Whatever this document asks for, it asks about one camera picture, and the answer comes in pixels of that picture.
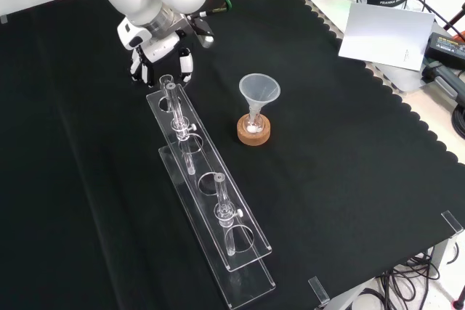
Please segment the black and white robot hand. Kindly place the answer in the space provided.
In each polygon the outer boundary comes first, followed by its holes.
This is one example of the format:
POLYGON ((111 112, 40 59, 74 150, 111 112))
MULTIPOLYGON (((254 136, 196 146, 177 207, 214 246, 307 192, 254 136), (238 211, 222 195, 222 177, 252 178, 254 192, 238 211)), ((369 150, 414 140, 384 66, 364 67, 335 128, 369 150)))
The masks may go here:
POLYGON ((117 32, 124 48, 132 53, 129 68, 132 80, 153 86, 155 83, 148 68, 170 54, 193 29, 184 15, 175 15, 168 27, 159 27, 153 31, 133 25, 125 17, 118 25, 117 32))

